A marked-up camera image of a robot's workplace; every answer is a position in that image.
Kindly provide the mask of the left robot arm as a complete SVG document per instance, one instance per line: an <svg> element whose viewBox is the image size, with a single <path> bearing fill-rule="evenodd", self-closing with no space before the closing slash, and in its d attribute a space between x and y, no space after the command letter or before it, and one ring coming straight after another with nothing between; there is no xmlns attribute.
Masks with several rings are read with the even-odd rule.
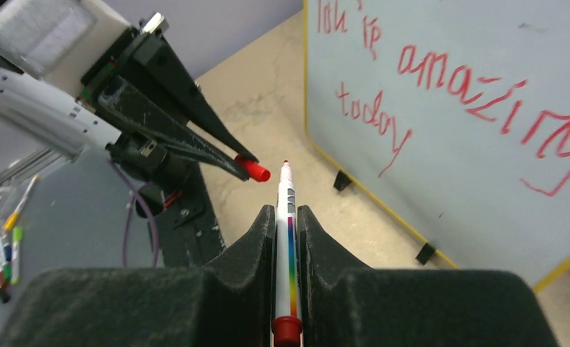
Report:
<svg viewBox="0 0 570 347"><path fill-rule="evenodd" d="M226 128L165 38L101 1L0 7L0 117L69 157L95 148L131 177L177 187L193 165L243 181L257 158Z"/></svg>

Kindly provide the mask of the yellow framed whiteboard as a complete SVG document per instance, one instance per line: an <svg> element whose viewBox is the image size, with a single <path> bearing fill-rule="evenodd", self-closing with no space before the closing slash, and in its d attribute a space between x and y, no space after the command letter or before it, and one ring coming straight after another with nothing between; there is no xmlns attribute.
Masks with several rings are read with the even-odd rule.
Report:
<svg viewBox="0 0 570 347"><path fill-rule="evenodd" d="M305 130L462 268L570 268L570 1L306 1Z"/></svg>

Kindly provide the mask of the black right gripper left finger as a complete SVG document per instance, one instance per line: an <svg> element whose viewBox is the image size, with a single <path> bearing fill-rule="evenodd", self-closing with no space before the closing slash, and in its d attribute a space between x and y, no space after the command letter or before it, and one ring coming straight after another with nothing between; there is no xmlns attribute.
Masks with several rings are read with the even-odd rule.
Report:
<svg viewBox="0 0 570 347"><path fill-rule="evenodd" d="M0 346L268 346L275 209L199 267L61 268L35 277Z"/></svg>

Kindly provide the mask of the red whiteboard marker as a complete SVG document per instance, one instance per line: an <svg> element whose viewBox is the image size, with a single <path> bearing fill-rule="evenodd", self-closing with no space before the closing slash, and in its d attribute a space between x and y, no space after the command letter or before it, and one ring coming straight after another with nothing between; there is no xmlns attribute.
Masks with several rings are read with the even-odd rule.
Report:
<svg viewBox="0 0 570 347"><path fill-rule="evenodd" d="M297 251L297 209L293 171L283 162L278 183L275 233L275 286L271 330L274 346L299 346L303 331L300 317Z"/></svg>

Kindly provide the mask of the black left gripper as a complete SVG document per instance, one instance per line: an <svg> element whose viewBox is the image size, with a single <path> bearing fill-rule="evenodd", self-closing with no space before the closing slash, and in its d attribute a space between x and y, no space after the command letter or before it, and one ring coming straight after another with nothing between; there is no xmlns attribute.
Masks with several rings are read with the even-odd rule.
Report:
<svg viewBox="0 0 570 347"><path fill-rule="evenodd" d="M181 158L207 163L238 179L249 180L249 173L233 158L173 117L191 121L238 155L258 162L219 119L172 47L162 38L168 28L169 23L161 13L142 18L139 26L126 27L81 76L82 89L76 95L76 103L92 110L98 103L124 129L145 135ZM155 89L152 94L166 105L167 113L121 77L113 78L106 86L130 59L139 65L141 77Z"/></svg>

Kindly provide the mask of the red marker cap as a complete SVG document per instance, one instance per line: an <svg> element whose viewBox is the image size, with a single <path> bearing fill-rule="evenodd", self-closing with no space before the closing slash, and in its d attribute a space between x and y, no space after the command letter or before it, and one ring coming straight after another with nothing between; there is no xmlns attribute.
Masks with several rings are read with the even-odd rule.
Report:
<svg viewBox="0 0 570 347"><path fill-rule="evenodd" d="M241 155L238 155L234 161L248 172L251 179L257 182L267 182L271 177L271 172L267 168L264 168L253 160L246 159Z"/></svg>

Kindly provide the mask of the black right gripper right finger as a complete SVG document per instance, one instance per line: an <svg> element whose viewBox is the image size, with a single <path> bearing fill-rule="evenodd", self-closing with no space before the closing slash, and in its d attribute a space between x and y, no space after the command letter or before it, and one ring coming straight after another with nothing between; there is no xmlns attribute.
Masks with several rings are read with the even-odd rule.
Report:
<svg viewBox="0 0 570 347"><path fill-rule="evenodd" d="M556 346L530 287L492 270L375 269L297 211L306 346Z"/></svg>

